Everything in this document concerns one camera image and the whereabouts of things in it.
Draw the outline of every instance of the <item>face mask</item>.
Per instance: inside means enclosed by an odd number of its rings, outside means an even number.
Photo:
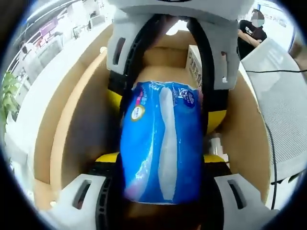
[[[255,27],[261,27],[264,24],[264,20],[260,20],[260,19],[252,19],[251,23],[253,26]]]

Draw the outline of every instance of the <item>blue plastic package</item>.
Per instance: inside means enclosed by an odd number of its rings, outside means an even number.
[[[198,91],[175,82],[139,82],[120,142],[125,197],[182,204],[200,196],[202,156]]]

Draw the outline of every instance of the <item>potted plant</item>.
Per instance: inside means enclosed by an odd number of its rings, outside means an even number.
[[[18,83],[18,80],[11,72],[5,73],[0,89],[0,128],[2,143],[4,143],[4,134],[6,133],[7,117],[9,113],[11,113],[13,120],[16,121],[20,109],[20,105],[14,98],[14,95],[18,90],[18,87],[16,86]]]

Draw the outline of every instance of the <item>black t-shirt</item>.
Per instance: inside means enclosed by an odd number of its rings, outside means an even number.
[[[267,38],[266,33],[263,31],[262,27],[255,27],[250,21],[241,20],[239,23],[239,29],[243,33],[248,34],[256,40],[264,41]],[[254,50],[254,46],[244,41],[242,38],[238,37],[238,51],[241,60],[245,58],[251,51]]]

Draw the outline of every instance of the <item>black cable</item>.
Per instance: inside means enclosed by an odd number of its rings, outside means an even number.
[[[307,69],[304,69],[304,70],[278,69],[278,70],[268,70],[268,71],[251,71],[251,70],[246,70],[245,72],[250,72],[250,73],[275,73],[275,72],[303,73],[303,72],[307,72]]]
[[[273,165],[274,165],[274,193],[273,193],[271,210],[273,210],[275,206],[276,193],[277,193],[277,165],[276,165],[275,146],[274,146],[272,132],[266,122],[265,122],[265,126],[269,132],[269,136],[270,136],[271,143],[272,143],[272,154],[273,154]]]

